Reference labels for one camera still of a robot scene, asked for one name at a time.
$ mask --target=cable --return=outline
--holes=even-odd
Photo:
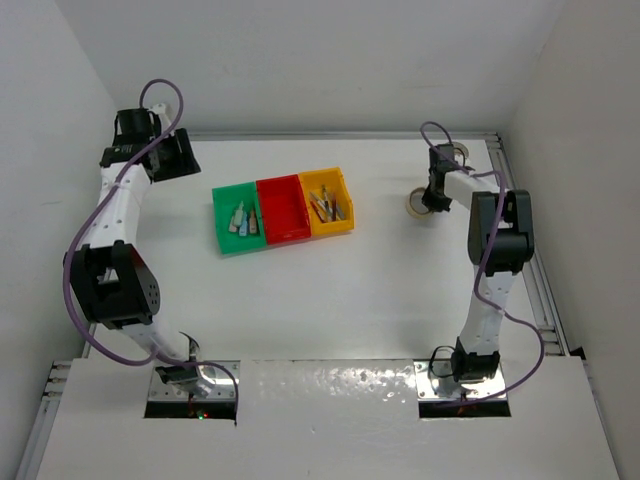
[[[463,401],[463,402],[462,401],[461,402],[457,402],[457,401],[445,402],[445,403],[442,404],[443,407],[470,406],[470,405],[475,405],[477,403],[484,402],[485,400],[489,400],[491,398],[499,397],[501,395],[509,393],[511,390],[519,387],[524,382],[529,380],[538,371],[538,369],[540,368],[540,365],[542,364],[542,361],[544,360],[544,340],[542,339],[542,335],[540,334],[538,329],[535,328],[533,325],[531,325],[528,322],[525,322],[524,320],[520,320],[518,318],[515,318],[510,313],[508,313],[506,310],[500,308],[500,306],[497,305],[496,303],[494,303],[491,300],[488,300],[485,297],[483,297],[482,294],[480,293],[480,279],[482,278],[482,274],[485,272],[485,269],[487,267],[487,262],[489,261],[489,257],[491,256],[491,250],[493,249],[493,245],[495,244],[496,236],[498,234],[498,229],[500,228],[500,221],[502,220],[502,210],[504,208],[504,201],[505,201],[505,197],[506,197],[506,194],[507,194],[507,192],[506,192],[507,180],[506,180],[506,178],[504,176],[504,173],[499,171],[499,170],[491,170],[490,172],[475,173],[475,174],[472,175],[467,169],[465,169],[458,162],[456,162],[455,159],[449,157],[449,155],[444,153],[436,145],[434,145],[433,142],[431,142],[431,140],[429,140],[429,137],[427,136],[427,133],[425,132],[425,128],[428,127],[429,125],[433,125],[434,127],[440,129],[445,134],[445,136],[447,137],[447,141],[449,143],[453,143],[453,141],[451,140],[451,135],[449,134],[449,132],[447,131],[446,128],[444,128],[442,125],[440,125],[437,122],[427,121],[427,122],[424,122],[422,125],[420,125],[420,134],[422,135],[422,138],[424,139],[424,141],[427,142],[427,145],[429,145],[429,148],[431,148],[434,151],[436,151],[438,153],[438,155],[440,155],[440,157],[442,157],[443,159],[448,161],[456,170],[464,172],[466,175],[470,175],[473,178],[482,178],[482,177],[488,177],[488,176],[491,176],[491,175],[495,176],[496,177],[496,181],[498,182],[498,187],[500,189],[500,193],[498,194],[498,205],[496,206],[496,215],[495,215],[495,217],[493,219],[493,224],[491,226],[491,231],[489,233],[489,240],[487,241],[487,247],[486,247],[486,249],[484,251],[484,254],[482,255],[482,260],[480,261],[480,266],[478,267],[478,272],[476,274],[476,278],[475,278],[475,281],[474,281],[474,284],[473,284],[473,293],[474,293],[474,295],[482,303],[484,303],[486,305],[489,305],[491,308],[494,308],[494,309],[502,312],[504,314],[504,316],[507,317],[507,319],[509,319],[510,321],[512,321],[512,322],[514,322],[514,323],[516,323],[518,325],[523,325],[523,326],[533,330],[533,332],[536,334],[536,337],[538,338],[538,342],[540,343],[540,353],[538,355],[538,360],[536,361],[536,363],[533,366],[533,368],[531,368],[531,370],[529,370],[529,372],[527,372],[520,380],[514,382],[511,385],[506,386],[500,392],[496,392],[496,393],[493,393],[491,395],[487,395],[486,397],[482,397],[482,398],[478,398],[478,399],[470,400],[470,401]]]
[[[453,348],[451,345],[440,345],[439,347],[436,347],[436,349],[433,351],[433,353],[431,354],[431,358],[429,359],[429,366],[427,367],[427,373],[433,375],[436,378],[449,378],[449,377],[453,377],[453,373],[448,373],[446,375],[438,375],[436,372],[433,371],[433,362],[436,359],[436,354],[440,351],[441,348],[450,348],[452,351],[455,352],[455,348]]]

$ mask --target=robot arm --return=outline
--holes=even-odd
[[[121,110],[116,117],[113,145],[100,162],[100,201],[114,187],[127,161],[157,138],[160,115],[144,108]],[[136,249],[140,207],[153,182],[200,172],[186,130],[175,130],[140,163],[127,170],[71,260],[71,285],[85,317],[133,339],[149,353],[188,361],[191,340],[158,315],[158,282]]]
[[[438,148],[454,158],[452,144]],[[499,189],[483,178],[456,169],[438,152],[429,151],[429,186],[422,203],[430,211],[449,211],[452,200],[470,211],[467,249],[477,276],[496,215]],[[498,230],[489,261],[479,278],[478,292],[496,304],[493,308],[472,294],[467,320],[451,357],[455,381],[492,378],[500,362],[499,333],[509,292],[518,273],[533,256],[531,199],[524,190],[507,192],[503,223]]]

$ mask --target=purple cable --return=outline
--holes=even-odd
[[[471,175],[469,173],[469,171],[465,168],[463,168],[458,162],[455,161],[455,159],[449,157],[449,155],[443,153],[437,146],[435,146],[431,140],[429,140],[429,137],[427,137],[427,133],[425,132],[425,128],[429,125],[433,125],[434,127],[437,127],[438,129],[442,130],[442,132],[445,134],[445,136],[447,137],[447,140],[449,141],[449,143],[452,143],[451,140],[451,135],[449,135],[449,132],[447,131],[446,128],[444,128],[442,125],[440,125],[437,122],[424,122],[421,126],[420,126],[420,134],[422,135],[422,138],[424,138],[424,141],[427,142],[427,145],[429,145],[429,148],[435,150],[438,155],[440,155],[442,158],[444,158],[446,161],[448,161],[449,163],[451,163],[456,170],[459,170],[461,172],[464,172],[467,175]],[[526,375],[524,375],[520,380],[514,382],[511,385],[506,386],[503,390],[493,393],[491,395],[487,395],[486,397],[482,397],[482,398],[478,398],[476,400],[469,400],[469,401],[460,401],[460,402],[456,402],[456,401],[452,401],[452,402],[445,402],[442,404],[442,407],[466,407],[466,406],[471,406],[471,405],[475,405],[478,403],[482,403],[485,400],[489,400],[492,398],[496,398],[499,397],[501,395],[504,395],[508,392],[510,392],[511,390],[519,387],[520,385],[522,385],[524,382],[526,382],[527,380],[529,380],[540,368],[540,365],[542,364],[542,361],[544,360],[544,340],[542,339],[542,335],[540,334],[540,332],[538,331],[537,328],[535,328],[533,325],[531,325],[528,322],[525,322],[524,320],[520,320],[515,318],[514,316],[512,316],[510,313],[508,313],[506,310],[503,310],[502,308],[500,308],[499,305],[497,305],[496,303],[492,302],[491,300],[486,299],[485,297],[482,296],[482,294],[480,293],[480,279],[482,277],[482,274],[485,272],[485,269],[487,268],[487,262],[489,261],[489,257],[491,255],[491,250],[493,249],[493,245],[495,243],[496,240],[496,236],[498,235],[498,229],[500,228],[500,221],[502,220],[502,210],[504,208],[504,201],[505,201],[505,197],[506,197],[506,178],[504,176],[503,172],[500,172],[498,170],[492,170],[490,172],[486,172],[486,173],[477,173],[477,174],[473,174],[471,175],[473,178],[482,178],[482,177],[488,177],[488,176],[495,176],[496,180],[498,181],[498,187],[500,188],[500,193],[498,194],[498,205],[496,207],[496,216],[493,219],[493,225],[491,226],[491,231],[489,233],[489,240],[487,242],[487,247],[484,251],[484,254],[482,255],[482,260],[480,261],[480,265],[478,267],[478,273],[476,274],[476,278],[473,284],[473,293],[474,295],[478,298],[478,300],[480,300],[482,303],[489,305],[490,307],[501,311],[504,313],[504,316],[507,317],[510,321],[517,323],[518,325],[523,325],[527,328],[530,328],[531,330],[533,330],[533,332],[536,334],[537,338],[538,338],[538,342],[540,343],[540,354],[538,356],[538,360],[536,361],[535,365],[533,366],[533,368],[531,370],[529,370],[529,372],[527,372]]]

